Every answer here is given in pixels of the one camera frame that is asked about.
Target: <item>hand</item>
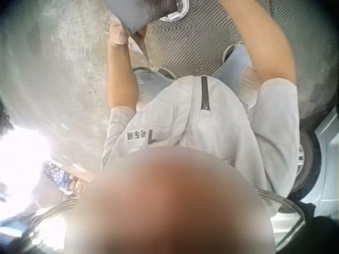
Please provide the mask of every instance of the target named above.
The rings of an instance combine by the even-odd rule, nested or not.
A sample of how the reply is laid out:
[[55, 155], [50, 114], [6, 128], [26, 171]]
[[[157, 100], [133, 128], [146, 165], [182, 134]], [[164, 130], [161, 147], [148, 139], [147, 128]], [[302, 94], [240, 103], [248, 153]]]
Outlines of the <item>hand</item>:
[[[138, 32], [138, 35], [143, 40], [146, 36], [147, 27]], [[118, 19], [113, 20], [110, 25], [110, 46], [126, 46], [128, 45], [129, 35], [128, 32], [122, 27], [121, 22]]]

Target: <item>man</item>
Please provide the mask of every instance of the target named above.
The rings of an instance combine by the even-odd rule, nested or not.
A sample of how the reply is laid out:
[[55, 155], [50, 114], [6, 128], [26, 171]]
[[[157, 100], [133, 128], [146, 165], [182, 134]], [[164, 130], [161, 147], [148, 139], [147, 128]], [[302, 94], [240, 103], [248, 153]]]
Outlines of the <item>man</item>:
[[[140, 149], [189, 147], [226, 161], [255, 188], [286, 197], [296, 178], [299, 150], [296, 72], [290, 46], [257, 1], [220, 3], [245, 45], [226, 50], [215, 78], [173, 80], [169, 71], [152, 73], [142, 68], [133, 73], [128, 36], [120, 24], [111, 25], [108, 97], [112, 111], [102, 169], [110, 170], [117, 158]], [[252, 65], [262, 86], [248, 117], [237, 95], [244, 72]], [[154, 97], [139, 111], [137, 77]]]
[[275, 253], [264, 203], [230, 165], [158, 147], [102, 172], [68, 221], [65, 254]]

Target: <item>car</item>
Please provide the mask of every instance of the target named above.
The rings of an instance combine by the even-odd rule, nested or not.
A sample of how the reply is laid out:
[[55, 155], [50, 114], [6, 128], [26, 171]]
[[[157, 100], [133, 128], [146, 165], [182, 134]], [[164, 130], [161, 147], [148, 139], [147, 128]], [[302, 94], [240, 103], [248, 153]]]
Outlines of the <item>car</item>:
[[339, 116], [334, 107], [315, 131], [300, 131], [298, 176], [289, 199], [313, 203], [315, 216], [339, 220]]

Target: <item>white uniform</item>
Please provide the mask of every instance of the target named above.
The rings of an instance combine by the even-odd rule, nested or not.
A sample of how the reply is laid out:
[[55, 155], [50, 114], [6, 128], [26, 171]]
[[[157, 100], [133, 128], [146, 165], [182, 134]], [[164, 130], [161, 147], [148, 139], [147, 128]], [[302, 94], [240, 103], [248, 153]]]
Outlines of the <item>white uniform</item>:
[[286, 197], [297, 175], [297, 88], [281, 78], [265, 82], [249, 120], [239, 98], [220, 80], [181, 78], [137, 113], [123, 106], [112, 110], [102, 169], [157, 146], [205, 151], [228, 162], [255, 188]]

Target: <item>car tire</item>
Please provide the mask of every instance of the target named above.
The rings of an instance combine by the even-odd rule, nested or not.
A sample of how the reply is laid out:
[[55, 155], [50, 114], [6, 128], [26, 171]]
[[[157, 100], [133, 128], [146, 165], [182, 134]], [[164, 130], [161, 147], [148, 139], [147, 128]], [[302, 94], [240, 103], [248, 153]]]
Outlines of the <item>car tire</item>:
[[304, 165], [288, 197], [293, 201], [302, 200], [313, 189], [321, 169], [321, 151], [316, 135], [300, 131], [300, 145], [304, 151]]

